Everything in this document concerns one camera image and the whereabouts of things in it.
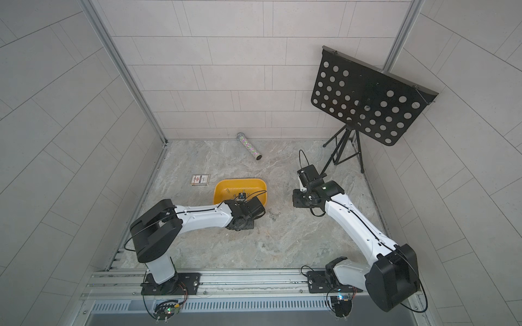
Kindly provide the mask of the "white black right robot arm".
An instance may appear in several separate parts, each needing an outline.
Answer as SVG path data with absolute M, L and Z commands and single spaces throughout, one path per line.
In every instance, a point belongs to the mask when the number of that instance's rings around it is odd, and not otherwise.
M 399 246 L 375 227 L 336 182 L 295 189 L 292 201 L 296 208 L 322 209 L 356 243 L 367 261 L 363 266 L 339 257 L 328 263 L 324 276 L 330 289 L 360 289 L 385 312 L 425 291 L 416 252 L 408 244 Z

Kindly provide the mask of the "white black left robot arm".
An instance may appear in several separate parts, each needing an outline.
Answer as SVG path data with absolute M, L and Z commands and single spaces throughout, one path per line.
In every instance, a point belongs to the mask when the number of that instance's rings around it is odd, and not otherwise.
M 177 236 L 206 228 L 251 230 L 254 221 L 265 213 L 258 198 L 225 200 L 208 206 L 177 206 L 164 199 L 130 225 L 130 237 L 138 262 L 148 267 L 156 284 L 162 285 L 177 274 L 167 255 Z

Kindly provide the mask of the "yellow plastic storage box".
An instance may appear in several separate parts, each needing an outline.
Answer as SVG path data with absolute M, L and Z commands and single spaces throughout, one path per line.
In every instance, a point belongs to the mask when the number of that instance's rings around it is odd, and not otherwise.
M 262 179 L 225 179 L 220 181 L 214 190 L 213 204 L 220 204 L 223 200 L 230 200 L 240 193 L 246 193 L 249 199 L 257 196 L 263 206 L 267 204 L 266 183 Z

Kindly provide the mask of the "playing card box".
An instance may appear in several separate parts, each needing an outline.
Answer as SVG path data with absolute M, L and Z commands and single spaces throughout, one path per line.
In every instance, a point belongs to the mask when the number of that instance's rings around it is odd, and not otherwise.
M 197 174 L 193 175 L 190 181 L 192 186 L 208 186 L 210 180 L 210 174 Z

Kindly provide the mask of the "silver screw cluster screw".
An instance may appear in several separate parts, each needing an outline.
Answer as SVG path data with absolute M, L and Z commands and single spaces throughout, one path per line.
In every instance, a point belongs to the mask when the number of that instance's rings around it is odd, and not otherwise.
M 270 218 L 272 221 L 276 221 L 276 220 L 279 219 L 280 216 L 281 216 L 281 213 L 274 213 L 274 212 L 272 212 L 272 210 L 268 210 L 268 214 L 269 214 L 269 218 Z

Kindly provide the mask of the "rhinestone silver microphone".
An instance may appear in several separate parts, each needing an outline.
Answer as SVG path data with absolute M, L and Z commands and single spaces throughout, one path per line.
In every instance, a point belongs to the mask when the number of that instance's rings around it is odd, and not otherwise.
M 256 160 L 262 158 L 262 154 L 248 141 L 243 133 L 238 133 L 236 138 Z

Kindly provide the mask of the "black perforated music stand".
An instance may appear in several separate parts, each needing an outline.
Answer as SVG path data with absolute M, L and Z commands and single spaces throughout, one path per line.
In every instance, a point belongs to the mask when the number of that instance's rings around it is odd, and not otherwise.
M 363 134 L 385 146 L 395 145 L 437 96 L 433 90 L 324 46 L 310 102 L 343 125 L 330 138 L 336 147 L 327 163 L 345 162 L 342 154 L 350 141 L 356 144 L 353 157 L 361 160 Z

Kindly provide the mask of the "right green circuit board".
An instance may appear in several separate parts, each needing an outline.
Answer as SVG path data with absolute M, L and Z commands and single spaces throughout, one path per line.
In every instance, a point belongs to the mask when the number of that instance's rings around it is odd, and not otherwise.
M 351 314 L 353 302 L 343 295 L 330 296 L 330 309 L 336 318 L 346 319 Z

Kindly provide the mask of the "green circuit board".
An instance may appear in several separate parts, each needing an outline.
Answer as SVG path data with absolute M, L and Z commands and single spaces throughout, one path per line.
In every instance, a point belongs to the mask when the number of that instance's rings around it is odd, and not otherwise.
M 181 311 L 181 305 L 178 300 L 167 300 L 157 304 L 154 307 L 154 316 L 156 322 L 164 321 L 165 323 Z
M 330 296 L 330 309 L 336 318 L 346 319 L 351 314 L 353 302 L 343 295 Z

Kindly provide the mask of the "left green circuit board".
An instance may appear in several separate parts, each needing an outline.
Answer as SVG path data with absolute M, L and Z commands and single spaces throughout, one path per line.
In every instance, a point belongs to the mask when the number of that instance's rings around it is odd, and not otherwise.
M 154 307 L 154 316 L 156 322 L 164 321 L 165 323 L 181 311 L 181 305 L 178 300 L 167 300 L 157 304 Z

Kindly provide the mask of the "aluminium rail frame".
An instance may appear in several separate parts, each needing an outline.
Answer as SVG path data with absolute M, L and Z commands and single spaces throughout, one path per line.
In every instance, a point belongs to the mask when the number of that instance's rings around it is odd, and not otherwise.
M 368 293 L 309 293 L 307 271 L 322 268 L 202 269 L 196 295 L 143 296 L 148 271 L 94 272 L 80 295 L 72 325 L 433 325 L 419 293 L 400 306 L 382 311 Z M 353 302 L 346 319 L 336 318 L 330 296 Z M 181 311 L 167 323 L 156 322 L 154 307 L 178 300 Z

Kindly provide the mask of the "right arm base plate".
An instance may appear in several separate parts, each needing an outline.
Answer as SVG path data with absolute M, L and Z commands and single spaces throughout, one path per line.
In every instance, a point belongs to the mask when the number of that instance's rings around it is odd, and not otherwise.
M 305 273 L 305 276 L 307 277 L 309 293 L 354 293 L 354 288 L 351 285 L 340 285 L 329 280 L 325 271 L 309 270 Z

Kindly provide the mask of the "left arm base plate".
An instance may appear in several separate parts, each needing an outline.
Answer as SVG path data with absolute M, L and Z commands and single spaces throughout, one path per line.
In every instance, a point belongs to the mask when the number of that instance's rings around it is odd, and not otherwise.
M 141 283 L 143 296 L 193 296 L 197 294 L 201 273 L 177 273 L 172 279 L 157 284 L 151 273 Z

